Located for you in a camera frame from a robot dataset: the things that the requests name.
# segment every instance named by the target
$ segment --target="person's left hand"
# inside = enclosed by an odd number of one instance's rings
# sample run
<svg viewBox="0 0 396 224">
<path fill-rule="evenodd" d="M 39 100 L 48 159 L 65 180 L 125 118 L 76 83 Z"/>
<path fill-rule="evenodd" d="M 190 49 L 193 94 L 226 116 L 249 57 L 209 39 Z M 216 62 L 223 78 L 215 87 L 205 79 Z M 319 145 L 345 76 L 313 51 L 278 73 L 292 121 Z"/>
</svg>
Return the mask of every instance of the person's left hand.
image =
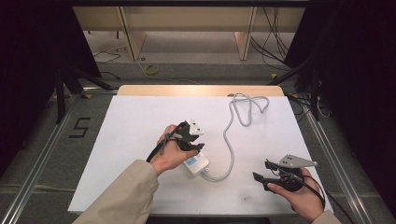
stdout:
<svg viewBox="0 0 396 224">
<path fill-rule="evenodd" d="M 176 128 L 176 125 L 171 124 L 166 127 L 163 135 L 161 135 L 160 139 L 157 141 L 157 145 L 164 139 L 167 133 L 171 133 Z M 160 151 L 151 159 L 149 163 L 154 167 L 157 171 L 157 174 L 160 175 L 164 171 L 172 170 L 178 167 L 183 161 L 188 158 L 191 158 L 197 154 L 198 151 L 183 151 L 181 150 L 176 141 L 169 141 L 166 143 L 165 148 L 163 149 L 163 154 L 160 155 Z"/>
</svg>

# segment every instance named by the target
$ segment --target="white cable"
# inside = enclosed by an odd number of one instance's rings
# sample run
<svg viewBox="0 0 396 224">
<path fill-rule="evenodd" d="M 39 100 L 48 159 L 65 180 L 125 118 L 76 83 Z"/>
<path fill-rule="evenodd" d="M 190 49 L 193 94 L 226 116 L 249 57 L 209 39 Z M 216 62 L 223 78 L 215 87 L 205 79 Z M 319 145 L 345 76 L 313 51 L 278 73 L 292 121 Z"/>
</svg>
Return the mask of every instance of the white cable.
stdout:
<svg viewBox="0 0 396 224">
<path fill-rule="evenodd" d="M 236 99 L 236 97 L 237 97 L 238 95 L 242 95 L 243 98 Z M 265 101 L 266 101 L 266 104 L 264 105 L 263 108 L 261 108 L 260 105 L 257 103 L 257 101 L 259 101 L 259 100 L 265 100 Z M 240 116 L 240 114 L 239 114 L 238 107 L 236 106 L 236 104 L 237 104 L 238 102 L 249 102 L 249 108 L 248 108 L 248 114 L 247 114 L 247 123 L 244 123 L 244 122 L 242 121 L 242 119 L 241 119 L 241 116 Z M 224 175 L 221 175 L 221 176 L 212 176 L 212 175 L 208 172 L 208 170 L 204 170 L 204 171 L 202 172 L 204 178 L 206 178 L 206 179 L 208 179 L 208 180 L 210 180 L 210 181 L 212 181 L 212 182 L 220 182 L 221 180 L 225 179 L 225 178 L 231 173 L 231 170 L 233 169 L 234 154 L 233 154 L 233 147 L 231 146 L 231 143 L 230 143 L 230 141 L 229 141 L 228 138 L 227 138 L 227 131 L 230 129 L 231 125 L 233 124 L 233 109 L 235 110 L 235 113 L 236 113 L 236 116 L 237 116 L 238 119 L 239 119 L 239 122 L 240 122 L 244 127 L 248 127 L 248 126 L 250 126 L 251 121 L 252 121 L 251 107 L 253 106 L 253 104 L 255 104 L 255 105 L 259 108 L 260 113 L 263 114 L 264 111 L 265 111 L 265 109 L 266 109 L 266 108 L 268 107 L 268 105 L 270 104 L 270 101 L 269 101 L 269 99 L 268 99 L 267 97 L 265 97 L 265 96 L 250 97 L 250 96 L 245 95 L 244 93 L 240 93 L 240 92 L 236 93 L 236 94 L 233 96 L 233 99 L 232 99 L 231 102 L 228 104 L 228 107 L 230 108 L 230 112 L 231 112 L 231 119 L 230 119 L 230 122 L 228 123 L 227 127 L 226 127 L 226 128 L 224 129 L 224 131 L 223 131 L 223 137 L 224 137 L 225 143 L 227 144 L 228 149 L 230 150 L 230 154 L 231 154 L 230 166 L 228 167 L 227 172 L 226 172 Z"/>
<path fill-rule="evenodd" d="M 323 112 L 321 112 L 320 107 L 319 107 L 319 101 L 320 101 L 320 98 L 318 98 L 318 103 L 317 103 L 318 111 L 321 114 L 321 116 L 323 116 L 325 119 L 327 119 L 332 114 L 332 111 L 329 110 L 329 114 L 327 114 L 327 115 L 323 114 Z"/>
</svg>

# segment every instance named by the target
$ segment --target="person's right hand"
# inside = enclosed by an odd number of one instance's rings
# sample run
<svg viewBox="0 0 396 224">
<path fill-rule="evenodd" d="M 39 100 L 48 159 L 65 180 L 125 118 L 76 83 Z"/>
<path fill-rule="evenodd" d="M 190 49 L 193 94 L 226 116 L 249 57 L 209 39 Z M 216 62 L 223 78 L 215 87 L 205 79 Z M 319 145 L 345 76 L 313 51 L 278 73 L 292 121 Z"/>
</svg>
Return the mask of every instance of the person's right hand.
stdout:
<svg viewBox="0 0 396 224">
<path fill-rule="evenodd" d="M 303 175 L 311 176 L 309 171 L 305 168 L 301 168 Z M 304 178 L 304 182 L 311 186 L 314 190 L 319 191 L 317 183 L 309 177 Z M 313 222 L 317 217 L 323 213 L 322 203 L 320 198 L 306 187 L 290 192 L 283 189 L 276 184 L 268 184 L 268 188 L 276 194 L 281 195 L 289 201 L 294 211 L 296 211 L 301 217 L 305 218 L 309 222 Z"/>
</svg>

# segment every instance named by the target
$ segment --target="sleeve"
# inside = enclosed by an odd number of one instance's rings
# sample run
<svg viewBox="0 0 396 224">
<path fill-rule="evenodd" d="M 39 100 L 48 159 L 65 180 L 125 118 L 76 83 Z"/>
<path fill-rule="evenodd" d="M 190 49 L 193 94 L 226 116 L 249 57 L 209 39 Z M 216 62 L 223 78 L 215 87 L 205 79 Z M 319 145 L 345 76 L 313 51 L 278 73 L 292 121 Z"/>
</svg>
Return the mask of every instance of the sleeve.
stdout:
<svg viewBox="0 0 396 224">
<path fill-rule="evenodd" d="M 154 167 L 134 161 L 73 223 L 146 223 L 158 186 Z"/>
<path fill-rule="evenodd" d="M 331 211 L 325 211 L 312 224 L 341 224 Z"/>
</svg>

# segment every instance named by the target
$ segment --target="hand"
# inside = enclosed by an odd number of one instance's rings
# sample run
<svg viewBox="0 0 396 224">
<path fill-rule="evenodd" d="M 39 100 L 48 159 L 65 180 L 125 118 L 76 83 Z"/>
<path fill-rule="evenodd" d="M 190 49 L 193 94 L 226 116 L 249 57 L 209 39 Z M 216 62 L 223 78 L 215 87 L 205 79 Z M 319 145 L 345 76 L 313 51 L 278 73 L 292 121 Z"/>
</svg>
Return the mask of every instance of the hand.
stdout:
<svg viewBox="0 0 396 224">
<path fill-rule="evenodd" d="M 157 145 L 165 138 L 167 133 L 172 132 L 175 128 L 176 125 L 173 124 L 166 127 L 163 135 L 161 135 L 160 139 L 157 141 Z M 182 151 L 178 147 L 176 141 L 169 141 L 166 143 L 165 148 L 163 149 L 163 154 L 160 155 L 158 152 L 149 163 L 151 163 L 151 165 L 157 171 L 157 174 L 160 175 L 164 171 L 175 169 L 183 161 L 195 156 L 196 154 L 196 150 Z"/>
<path fill-rule="evenodd" d="M 301 168 L 301 170 L 303 175 L 311 176 L 307 169 Z M 318 185 L 311 178 L 305 177 L 304 182 L 317 192 L 319 191 Z M 320 214 L 323 213 L 323 207 L 320 198 L 318 198 L 314 192 L 306 187 L 302 187 L 295 192 L 290 192 L 276 184 L 270 183 L 267 186 L 274 193 L 279 194 L 280 196 L 287 199 L 293 209 L 301 217 L 305 218 L 309 222 L 313 222 L 317 217 L 320 216 Z"/>
</svg>

